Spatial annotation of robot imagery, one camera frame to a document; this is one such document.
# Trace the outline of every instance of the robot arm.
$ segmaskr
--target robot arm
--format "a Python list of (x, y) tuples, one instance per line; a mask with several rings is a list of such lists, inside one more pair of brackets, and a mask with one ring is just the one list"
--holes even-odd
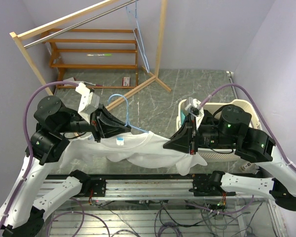
[[(27, 178), (24, 179), (30, 162), (27, 148), (21, 172), (0, 208), (3, 236), (36, 236), (44, 221), (61, 204), (73, 196), (83, 196), (89, 191), (92, 185), (90, 177), (76, 170), (57, 188), (36, 199), (49, 172), (61, 164), (61, 155), (69, 144), (69, 140), (61, 133), (92, 132), (95, 141), (100, 142), (101, 138), (130, 132), (130, 126), (125, 126), (125, 123), (111, 115), (102, 104), (99, 104), (99, 97), (84, 84), (81, 83), (76, 90), (81, 94), (78, 112), (67, 108), (56, 96), (47, 96), (39, 102), (34, 114), (38, 121), (37, 130), (31, 137), (34, 160)], [(11, 198), (12, 205), (5, 215)]]
[[(215, 171), (209, 190), (215, 187), (221, 192), (258, 195), (274, 200), (282, 208), (296, 211), (296, 172), (284, 161), (268, 134), (249, 127), (250, 113), (233, 104), (225, 105), (215, 112), (221, 112), (219, 119), (204, 111), (207, 116), (198, 126), (195, 115), (199, 113), (195, 105), (185, 108), (189, 110), (183, 125), (163, 148), (190, 154), (197, 152), (197, 148), (233, 149), (235, 155), (262, 167), (273, 178), (252, 178)], [(205, 195), (206, 191), (202, 190), (200, 196)]]

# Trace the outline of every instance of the white t-shirt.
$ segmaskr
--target white t-shirt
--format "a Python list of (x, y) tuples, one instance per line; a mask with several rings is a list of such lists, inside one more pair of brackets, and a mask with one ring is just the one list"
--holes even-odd
[[(124, 145), (119, 146), (117, 137), (124, 139)], [(127, 159), (134, 165), (145, 168), (161, 168), (176, 165), (178, 173), (187, 175), (191, 167), (196, 164), (207, 165), (199, 155), (190, 155), (163, 148), (169, 139), (158, 136), (153, 132), (133, 135), (123, 133), (111, 138), (101, 139), (100, 143), (92, 136), (72, 140), (63, 153), (61, 168), (73, 159), (85, 162), (96, 162), (97, 158), (106, 157), (110, 161), (119, 162)]]

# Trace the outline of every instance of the gray marble tile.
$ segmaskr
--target gray marble tile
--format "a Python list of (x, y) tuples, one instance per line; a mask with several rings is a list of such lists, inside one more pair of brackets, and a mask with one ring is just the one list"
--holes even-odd
[[(131, 83), (135, 83), (133, 71), (120, 70), (87, 70), (87, 71), (68, 71), (65, 78), (76, 77), (77, 80), (84, 80), (101, 85), (121, 85), (123, 77), (131, 77)], [(150, 76), (140, 72), (140, 83), (147, 80)], [(153, 82), (139, 93), (129, 99), (129, 118), (134, 126), (145, 130), (150, 130), (155, 134), (171, 137), (175, 133), (176, 117), (178, 114), (178, 104), (181, 100), (191, 96), (198, 100), (205, 99), (217, 87), (228, 83), (225, 71), (210, 70), (160, 70), (159, 78), (165, 82), (172, 92), (167, 92), (158, 83)], [(100, 101), (104, 105), (108, 104), (108, 98), (112, 94), (125, 94), (128, 89), (96, 89), (100, 96)], [(72, 109), (78, 109), (80, 95), (74, 89), (59, 89), (56, 95), (62, 99), (64, 104)], [(211, 99), (211, 102), (231, 102), (234, 99), (231, 88), (225, 88)], [(111, 113), (125, 120), (126, 103), (114, 108)], [(216, 162), (209, 163), (208, 166), (196, 165), (191, 169), (191, 173), (211, 173), (214, 170), (239, 173), (239, 167), (243, 164), (242, 160), (236, 162)], [(135, 166), (124, 160), (118, 163), (111, 162), (106, 158), (100, 158), (94, 164), (84, 164), (75, 160), (70, 166), (64, 169), (54, 170), (53, 173), (68, 174), (72, 170), (80, 169), (86, 173), (98, 174), (164, 174), (176, 173), (176, 168), (147, 169)]]

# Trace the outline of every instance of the wooden leg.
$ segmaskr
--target wooden leg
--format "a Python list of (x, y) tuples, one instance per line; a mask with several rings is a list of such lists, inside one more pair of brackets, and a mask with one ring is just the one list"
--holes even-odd
[[(146, 80), (145, 82), (141, 83), (139, 86), (136, 86), (134, 89), (128, 91), (124, 96), (126, 98), (132, 97), (133, 95), (135, 95), (136, 93), (138, 93), (139, 91), (141, 91), (142, 89), (144, 89), (146, 86), (148, 86), (149, 84), (153, 83), (155, 80), (155, 76), (149, 78), (148, 80)], [(125, 100), (124, 98), (118, 98), (115, 101), (113, 101), (112, 103), (110, 103), (108, 106), (106, 106), (106, 109), (108, 111), (114, 109), (116, 106), (120, 105), (121, 103), (123, 103)]]
[(171, 88), (168, 87), (162, 80), (156, 78), (156, 82), (158, 82), (159, 85), (162, 86), (166, 91), (171, 92)]
[[(145, 67), (142, 66), (142, 69), (143, 69), (146, 73), (148, 73)], [(152, 72), (149, 72), (148, 74), (149, 74), (150, 76), (152, 76), (152, 77), (154, 76), (154, 74), (153, 74)], [(167, 86), (162, 80), (160, 80), (159, 78), (156, 78), (155, 81), (158, 82), (159, 85), (162, 86), (166, 91), (171, 92), (171, 88), (168, 87), (168, 86)]]
[(66, 69), (64, 68), (58, 68), (58, 77), (57, 81), (63, 81), (64, 75), (65, 75)]
[(136, 69), (136, 86), (139, 85), (139, 75), (138, 75), (138, 68)]
[[(46, 85), (46, 81), (45, 81), (44, 77), (42, 76), (42, 74), (38, 70), (36, 64), (34, 63), (34, 61), (32, 60), (32, 58), (30, 57), (29, 53), (24, 48), (24, 46), (23, 46), (21, 40), (19, 39), (19, 37), (14, 32), (11, 32), (10, 35), (13, 38), (14, 42), (16, 43), (16, 45), (18, 46), (18, 48), (21, 51), (21, 53), (23, 54), (24, 58), (26, 59), (26, 61), (30, 65), (31, 69), (33, 70), (33, 72), (37, 76), (39, 82), (42, 85)], [(46, 92), (47, 92), (48, 95), (53, 95), (53, 92), (50, 90), (49, 87), (45, 88), (45, 90), (46, 90)]]

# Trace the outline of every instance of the metal rod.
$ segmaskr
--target metal rod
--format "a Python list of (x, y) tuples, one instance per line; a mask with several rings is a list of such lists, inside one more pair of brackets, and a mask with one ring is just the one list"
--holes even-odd
[(69, 26), (69, 27), (67, 27), (67, 28), (64, 28), (64, 29), (62, 29), (62, 30), (60, 30), (60, 31), (57, 31), (57, 32), (51, 34), (51, 35), (48, 35), (48, 36), (46, 36), (46, 37), (44, 37), (44, 38), (38, 39), (38, 40), (36, 40), (36, 41), (34, 41), (34, 42), (30, 43), (30, 44), (27, 44), (26, 46), (24, 46), (24, 48), (25, 48), (25, 49), (28, 49), (28, 48), (30, 48), (30, 47), (32, 47), (32, 46), (34, 46), (34, 45), (37, 45), (37, 44), (39, 44), (39, 43), (43, 43), (43, 42), (45, 42), (45, 41), (47, 41), (47, 40), (49, 40), (49, 39), (52, 39), (52, 38), (54, 38), (54, 37), (56, 37), (56, 36), (58, 36), (58, 35), (63, 34), (64, 32), (67, 32), (67, 31), (69, 31), (69, 30), (72, 30), (72, 29), (75, 29), (75, 28), (77, 28), (77, 27), (79, 27), (79, 26), (82, 26), (82, 25), (84, 25), (84, 24), (86, 24), (86, 23), (89, 23), (89, 22), (91, 22), (91, 21), (94, 21), (95, 19), (98, 19), (98, 18), (100, 18), (100, 17), (102, 17), (102, 16), (105, 16), (105, 15), (111, 13), (111, 12), (114, 12), (114, 11), (116, 11), (116, 10), (119, 10), (119, 9), (123, 8), (123, 7), (126, 7), (126, 6), (128, 6), (128, 5), (130, 5), (130, 4), (134, 3), (134, 2), (136, 2), (136, 0), (128, 1), (128, 2), (126, 2), (126, 3), (124, 3), (124, 4), (120, 5), (120, 6), (117, 6), (116, 8), (113, 8), (113, 9), (111, 9), (111, 10), (109, 10), (109, 11), (103, 12), (103, 13), (101, 13), (100, 15), (97, 15), (97, 16), (94, 16), (94, 17), (91, 17), (91, 18), (89, 18), (89, 19), (87, 19), (87, 20), (81, 21), (81, 22), (79, 22), (79, 23), (77, 23), (77, 24), (74, 24), (74, 25), (72, 25), (72, 26)]

